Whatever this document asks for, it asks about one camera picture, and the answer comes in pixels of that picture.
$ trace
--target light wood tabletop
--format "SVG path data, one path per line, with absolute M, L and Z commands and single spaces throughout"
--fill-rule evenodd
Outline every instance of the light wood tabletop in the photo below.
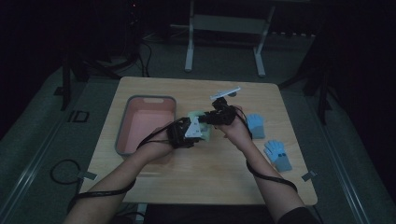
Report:
M 317 203 L 304 158 L 292 129 L 288 112 L 275 84 L 231 81 L 124 77 L 121 79 L 105 125 L 100 134 L 88 171 L 96 180 L 84 180 L 81 192 L 90 189 L 122 161 L 115 149 L 125 106 L 134 95 L 166 95 L 177 101 L 177 119 L 195 110 L 211 111 L 210 95 L 239 86 L 235 97 L 226 96 L 229 105 L 242 106 L 244 113 L 264 117 L 265 138 L 254 140 L 261 150 L 269 140 L 282 141 L 292 170 L 281 175 L 292 181 L 307 205 Z M 219 130 L 212 130 L 209 142 L 176 149 L 167 160 L 147 165 L 127 193 L 129 203 L 181 204 L 264 204 L 243 154 Z

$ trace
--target person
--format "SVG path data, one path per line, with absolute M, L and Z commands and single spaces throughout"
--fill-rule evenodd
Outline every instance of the person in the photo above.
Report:
M 225 137 L 243 153 L 247 164 L 255 173 L 282 178 L 254 145 L 244 121 L 235 118 L 232 124 L 219 125 L 216 126 L 216 129 L 223 131 Z M 174 150 L 171 145 L 163 141 L 166 139 L 166 131 L 154 135 L 148 143 L 140 147 L 114 171 L 94 185 L 89 192 L 123 189 L 130 185 L 145 165 Z M 318 223 L 293 187 L 255 175 L 254 178 L 275 223 Z M 68 213 L 64 223 L 108 223 L 116 214 L 124 197 L 125 193 L 80 199 Z

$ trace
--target pink tray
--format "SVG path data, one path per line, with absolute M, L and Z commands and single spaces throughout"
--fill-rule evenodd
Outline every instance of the pink tray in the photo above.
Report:
M 176 100 L 170 96 L 136 95 L 128 100 L 116 141 L 116 151 L 129 156 L 156 128 L 175 120 Z

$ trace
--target blue glove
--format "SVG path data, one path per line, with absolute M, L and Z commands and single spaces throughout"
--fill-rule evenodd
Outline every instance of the blue glove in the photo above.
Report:
M 247 115 L 247 126 L 253 139 L 264 138 L 264 118 L 258 114 Z
M 279 172 L 289 171 L 292 169 L 288 155 L 285 152 L 285 146 L 282 142 L 276 140 L 268 141 L 265 143 L 264 152 Z

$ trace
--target person's right hand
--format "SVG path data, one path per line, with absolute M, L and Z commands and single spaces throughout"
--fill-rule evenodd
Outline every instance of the person's right hand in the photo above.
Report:
M 243 118 L 242 108 L 240 106 L 235 107 L 239 117 Z M 241 120 L 236 116 L 233 123 L 230 125 L 216 126 L 217 129 L 220 129 L 225 133 L 224 137 L 228 138 L 241 151 L 244 151 L 246 148 L 250 148 L 253 144 L 248 132 L 248 127 L 244 122 L 244 120 Z

